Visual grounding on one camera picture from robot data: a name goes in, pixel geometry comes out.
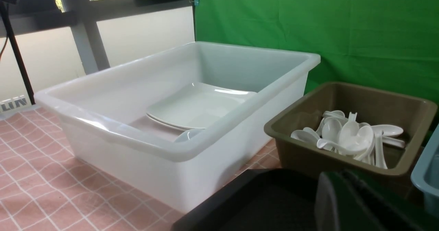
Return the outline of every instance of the black cable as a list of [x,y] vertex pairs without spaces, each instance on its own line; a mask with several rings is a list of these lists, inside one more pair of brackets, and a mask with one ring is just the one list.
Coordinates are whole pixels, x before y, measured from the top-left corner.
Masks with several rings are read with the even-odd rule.
[[[6,3],[6,11],[8,12],[8,15],[9,15],[9,3]],[[1,57],[3,56],[4,50],[6,49],[6,45],[8,44],[8,40],[9,40],[9,35],[6,33],[4,45],[3,45],[3,48],[1,49],[1,52],[0,52],[0,61],[1,61]]]
[[19,45],[17,44],[17,39],[15,37],[14,29],[12,28],[11,21],[8,16],[8,11],[6,9],[7,5],[3,2],[0,2],[0,14],[3,20],[4,28],[6,29],[6,34],[9,37],[9,42],[11,43],[12,51],[14,52],[15,59],[17,60],[17,65],[19,66],[20,73],[23,78],[23,83],[25,84],[26,91],[28,93],[28,97],[30,103],[32,105],[35,104],[35,99],[33,98],[33,89],[30,84],[29,76],[26,71],[25,63],[23,61],[22,54],[20,53]]

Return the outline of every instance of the black tray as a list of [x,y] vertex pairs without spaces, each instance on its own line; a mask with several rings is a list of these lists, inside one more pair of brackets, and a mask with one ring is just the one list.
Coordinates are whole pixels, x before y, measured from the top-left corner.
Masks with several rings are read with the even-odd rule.
[[314,231],[316,191],[316,180],[290,170],[247,170],[172,230]]

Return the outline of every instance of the white plastic bin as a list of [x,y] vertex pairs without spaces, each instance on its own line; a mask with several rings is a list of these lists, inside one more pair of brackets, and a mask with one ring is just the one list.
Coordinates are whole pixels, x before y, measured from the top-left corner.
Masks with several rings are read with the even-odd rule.
[[[320,56],[193,42],[35,95],[75,155],[181,212],[213,194],[267,143],[264,124],[303,96]],[[188,142],[146,108],[194,82],[257,92]]]

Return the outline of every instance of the pink checkered tablecloth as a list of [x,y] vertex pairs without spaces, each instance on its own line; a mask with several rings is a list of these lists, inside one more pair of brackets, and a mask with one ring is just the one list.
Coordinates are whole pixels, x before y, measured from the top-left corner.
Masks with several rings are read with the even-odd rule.
[[[236,174],[279,167],[271,141]],[[0,231],[168,231],[181,213],[74,157],[45,111],[0,120]]]

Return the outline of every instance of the blue clip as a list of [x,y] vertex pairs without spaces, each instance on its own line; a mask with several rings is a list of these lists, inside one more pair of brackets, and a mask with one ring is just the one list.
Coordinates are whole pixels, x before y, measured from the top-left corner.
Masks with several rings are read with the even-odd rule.
[[190,0],[190,2],[196,7],[200,5],[200,0]]

